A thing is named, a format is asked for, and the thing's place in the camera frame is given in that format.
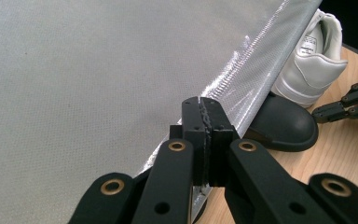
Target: clamp jaw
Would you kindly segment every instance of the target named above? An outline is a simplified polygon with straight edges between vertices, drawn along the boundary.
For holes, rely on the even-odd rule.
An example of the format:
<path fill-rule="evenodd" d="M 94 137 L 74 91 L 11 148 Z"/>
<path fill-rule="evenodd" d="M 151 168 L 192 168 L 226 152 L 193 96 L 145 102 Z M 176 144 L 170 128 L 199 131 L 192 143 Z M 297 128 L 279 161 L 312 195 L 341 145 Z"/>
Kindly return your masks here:
<path fill-rule="evenodd" d="M 358 83 L 353 84 L 340 101 L 314 109 L 312 116 L 318 123 L 333 122 L 340 119 L 358 119 Z"/>
<path fill-rule="evenodd" d="M 225 188 L 237 223 L 358 223 L 358 187 L 337 175 L 293 179 L 258 142 L 241 139 L 223 107 L 182 103 L 152 168 L 98 178 L 69 223 L 190 223 L 192 187 Z"/>

